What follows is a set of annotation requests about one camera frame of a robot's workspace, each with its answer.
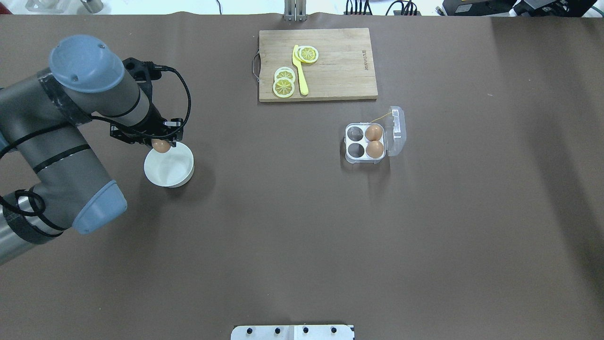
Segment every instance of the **brown egg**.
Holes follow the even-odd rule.
[[[168,152],[168,150],[171,148],[168,142],[161,139],[152,139],[151,146],[153,146],[153,149],[155,149],[155,151],[159,152],[160,154]]]
[[[367,149],[365,150],[367,151],[367,155],[369,155],[369,157],[379,158],[382,157],[382,154],[384,153],[384,144],[374,140],[369,142],[369,145],[367,145]]]
[[[378,124],[372,124],[365,130],[365,137],[369,140],[379,140],[382,138],[382,127]]]

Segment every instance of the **lime slice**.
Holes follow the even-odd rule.
[[[274,77],[274,79],[276,81],[279,78],[290,78],[291,81],[295,82],[296,81],[296,74],[289,67],[280,67],[279,69],[277,69],[277,71],[275,71],[275,77]]]
[[[279,98],[291,97],[294,94],[294,81],[290,78],[279,78],[272,84],[272,91]]]
[[[317,59],[319,59],[319,51],[313,46],[305,45],[298,47],[296,55],[301,62],[307,64],[314,63]]]

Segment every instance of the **red object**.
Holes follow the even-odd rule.
[[[12,14],[6,6],[0,2],[0,14]]]

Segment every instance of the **white bracket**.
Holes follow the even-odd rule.
[[[285,0],[285,21],[306,21],[306,0]]]
[[[353,325],[237,326],[231,340],[355,340]]]

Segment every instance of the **wooden cutting board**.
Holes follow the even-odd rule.
[[[314,64],[302,64],[309,89],[307,96],[300,94],[296,74],[294,94],[279,98],[272,92],[273,77],[283,66],[297,72],[292,64],[294,45],[314,46],[319,59]],[[378,98],[369,28],[260,31],[259,52],[261,102]]]

